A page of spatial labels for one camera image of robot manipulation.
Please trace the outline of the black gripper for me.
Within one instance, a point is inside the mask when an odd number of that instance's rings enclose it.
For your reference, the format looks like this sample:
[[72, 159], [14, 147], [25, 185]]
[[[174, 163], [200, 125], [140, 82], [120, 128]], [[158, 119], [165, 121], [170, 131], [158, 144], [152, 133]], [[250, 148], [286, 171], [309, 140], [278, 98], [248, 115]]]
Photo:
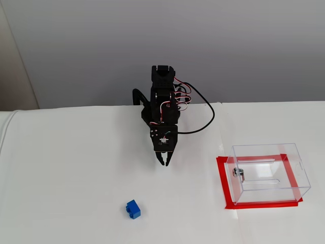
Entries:
[[[161, 165], [167, 167], [178, 141], [178, 127], [176, 125], [168, 125], [167, 123], [150, 123], [149, 127], [156, 158]], [[166, 164], [162, 156], [163, 153], [167, 153]]]

